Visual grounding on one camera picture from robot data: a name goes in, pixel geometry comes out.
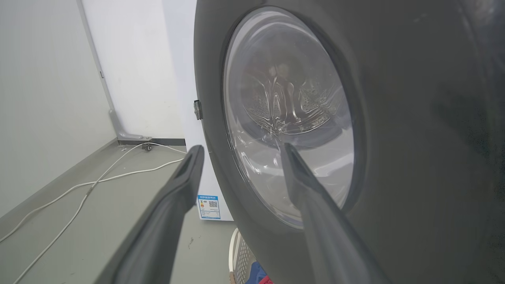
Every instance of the white plastic basket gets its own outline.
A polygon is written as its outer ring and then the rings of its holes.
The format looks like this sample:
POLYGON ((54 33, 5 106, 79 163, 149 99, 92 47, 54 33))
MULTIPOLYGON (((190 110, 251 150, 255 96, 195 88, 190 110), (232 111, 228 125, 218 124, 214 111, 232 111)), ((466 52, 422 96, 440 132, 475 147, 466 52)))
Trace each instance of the white plastic basket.
POLYGON ((230 269, 231 284, 245 284, 249 279, 251 265, 256 261, 249 246, 245 243, 242 235, 235 229, 231 235, 230 251, 228 255, 228 267, 230 269))

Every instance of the washing machine door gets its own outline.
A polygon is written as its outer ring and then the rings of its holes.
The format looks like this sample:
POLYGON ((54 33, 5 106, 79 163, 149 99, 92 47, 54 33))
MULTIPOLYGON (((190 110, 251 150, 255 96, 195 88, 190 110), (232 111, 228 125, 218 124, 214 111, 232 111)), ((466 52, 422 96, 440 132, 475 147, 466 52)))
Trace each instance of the washing machine door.
POLYGON ((337 208, 311 218, 340 212, 387 281, 505 279, 503 10, 493 0, 197 3, 210 158, 274 283, 318 279, 311 233, 342 245, 293 204, 285 143, 337 208))

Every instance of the blue and white label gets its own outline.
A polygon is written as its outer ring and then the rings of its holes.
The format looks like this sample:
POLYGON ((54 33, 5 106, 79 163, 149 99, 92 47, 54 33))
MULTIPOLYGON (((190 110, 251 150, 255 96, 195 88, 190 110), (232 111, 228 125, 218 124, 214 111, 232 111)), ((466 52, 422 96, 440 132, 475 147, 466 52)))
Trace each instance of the blue and white label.
POLYGON ((202 219, 221 219, 217 196, 199 195, 198 206, 200 208, 200 216, 202 219))

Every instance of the round glass door window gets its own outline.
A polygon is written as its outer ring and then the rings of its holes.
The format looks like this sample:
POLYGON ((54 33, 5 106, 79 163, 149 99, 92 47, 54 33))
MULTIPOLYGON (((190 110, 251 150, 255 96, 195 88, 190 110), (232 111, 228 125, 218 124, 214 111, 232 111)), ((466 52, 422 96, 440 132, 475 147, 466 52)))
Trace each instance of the round glass door window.
POLYGON ((349 107, 330 57, 300 19, 274 7, 248 14, 228 47, 223 90, 236 163, 272 213, 303 227, 284 181, 285 142, 342 207, 354 165, 349 107))

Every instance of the power cord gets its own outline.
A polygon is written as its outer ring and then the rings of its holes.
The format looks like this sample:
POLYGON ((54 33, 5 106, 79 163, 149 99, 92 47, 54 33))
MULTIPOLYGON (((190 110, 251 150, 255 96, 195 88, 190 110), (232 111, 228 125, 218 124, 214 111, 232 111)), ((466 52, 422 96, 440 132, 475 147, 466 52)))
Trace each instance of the power cord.
POLYGON ((171 161, 171 162, 168 162, 166 164, 163 164, 159 167, 156 167, 156 168, 153 168, 153 169, 149 169, 149 170, 141 170, 141 171, 134 171, 134 172, 129 172, 129 173, 125 173, 125 174, 120 174, 120 175, 117 175, 117 176, 113 176, 113 177, 110 177, 110 178, 106 178, 106 179, 102 179, 107 173, 108 171, 114 167, 114 165, 116 165, 119 160, 121 160, 124 156, 126 156, 126 154, 130 153, 133 149, 143 145, 143 144, 151 144, 151 145, 158 145, 158 146, 163 146, 163 147, 166 147, 166 148, 169 148, 169 149, 172 149, 174 151, 177 151, 177 152, 181 152, 181 153, 184 153, 186 154, 186 152, 184 151, 180 151, 180 150, 177 150, 177 149, 174 149, 172 147, 169 147, 169 146, 166 146, 166 145, 161 145, 161 144, 158 144, 158 143, 152 143, 152 142, 145 142, 145 143, 142 143, 142 144, 139 144, 133 148, 131 148, 130 150, 128 150, 123 156, 121 156, 118 160, 116 160, 114 162, 114 164, 112 164, 96 181, 91 181, 91 182, 86 182, 86 183, 81 183, 81 184, 78 184, 78 185, 75 185, 73 186, 72 188, 70 188, 69 190, 67 190, 65 193, 63 193, 62 195, 58 196, 56 199, 54 199, 53 201, 45 204, 45 205, 42 205, 40 206, 39 208, 37 209, 34 209, 32 210, 30 213, 28 213, 22 220, 21 222, 19 222, 19 224, 12 230, 10 231, 5 237, 1 238, 0 239, 0 243, 3 242, 5 239, 7 239, 8 237, 10 237, 12 234, 14 234, 15 231, 17 231, 17 229, 19 229, 19 227, 23 224, 23 222, 33 213, 53 204, 54 202, 58 201, 59 199, 61 199, 63 196, 67 195, 69 192, 73 191, 74 189, 78 188, 78 187, 81 187, 81 186, 84 186, 84 185, 88 185, 88 184, 92 184, 92 186, 90 187, 90 189, 88 190, 88 192, 86 193, 86 195, 84 195, 84 198, 82 199, 81 201, 81 204, 79 205, 79 208, 77 209, 77 211, 75 212, 74 216, 72 217, 72 219, 70 219, 70 221, 67 223, 67 225, 65 225, 65 227, 63 227, 63 229, 60 231, 60 233, 56 236, 56 238, 54 238, 54 240, 32 261, 32 263, 30 263, 30 265, 28 265, 28 267, 23 271, 23 273, 21 273, 21 275, 16 279, 16 281, 14 281, 13 284, 17 284, 19 283, 19 281, 23 278, 23 276, 30 270, 30 268, 33 267, 33 265, 42 257, 42 255, 44 255, 44 253, 56 242, 56 240, 63 234, 63 232, 67 229, 68 226, 70 226, 70 224, 74 221, 75 217, 77 217, 77 214, 79 214, 79 211, 81 211, 81 208, 82 208, 82 205, 84 204, 84 201, 86 201, 86 198, 88 198, 89 194, 91 193, 91 191, 95 188, 95 186, 99 183, 99 182, 104 182, 104 181, 108 181, 108 180, 112 180, 112 179, 116 179, 116 178, 120 178, 120 177, 123 177, 123 176, 127 176, 127 175, 131 175, 131 174, 135 174, 135 173, 141 173, 141 172, 149 172, 149 171, 155 171, 155 170, 158 170, 158 169, 161 169, 163 168, 164 166, 167 166, 167 165, 170 165, 170 164, 173 164, 173 163, 177 163, 177 162, 180 162, 182 161, 183 159, 179 159, 179 160, 176 160, 176 161, 171 161))

